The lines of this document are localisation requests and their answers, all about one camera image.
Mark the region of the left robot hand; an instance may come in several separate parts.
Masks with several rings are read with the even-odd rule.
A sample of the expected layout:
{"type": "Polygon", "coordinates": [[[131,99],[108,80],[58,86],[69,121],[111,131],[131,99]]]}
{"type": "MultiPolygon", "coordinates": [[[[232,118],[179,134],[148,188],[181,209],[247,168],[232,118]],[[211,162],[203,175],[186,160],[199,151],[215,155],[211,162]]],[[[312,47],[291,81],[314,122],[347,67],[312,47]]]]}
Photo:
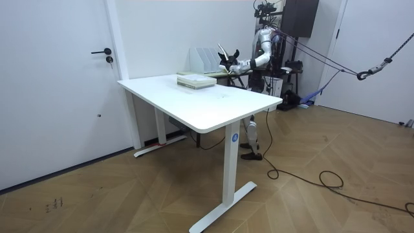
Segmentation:
{"type": "Polygon", "coordinates": [[[237,64],[237,65],[227,64],[227,65],[224,66],[224,68],[226,69],[226,72],[228,74],[240,75],[242,73],[242,65],[241,64],[237,64]]]}

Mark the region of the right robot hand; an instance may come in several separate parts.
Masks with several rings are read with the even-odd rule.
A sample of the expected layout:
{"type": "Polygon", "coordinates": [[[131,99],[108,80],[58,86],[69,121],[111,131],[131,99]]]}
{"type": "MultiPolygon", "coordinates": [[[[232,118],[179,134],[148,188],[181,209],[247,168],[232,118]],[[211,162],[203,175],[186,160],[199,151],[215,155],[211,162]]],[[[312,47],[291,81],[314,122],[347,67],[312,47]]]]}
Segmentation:
{"type": "Polygon", "coordinates": [[[231,56],[226,54],[225,52],[223,52],[223,53],[218,52],[218,55],[221,59],[219,65],[222,65],[226,68],[229,68],[232,65],[237,65],[238,64],[237,58],[239,57],[239,54],[240,54],[240,52],[239,52],[238,49],[231,56]]]}

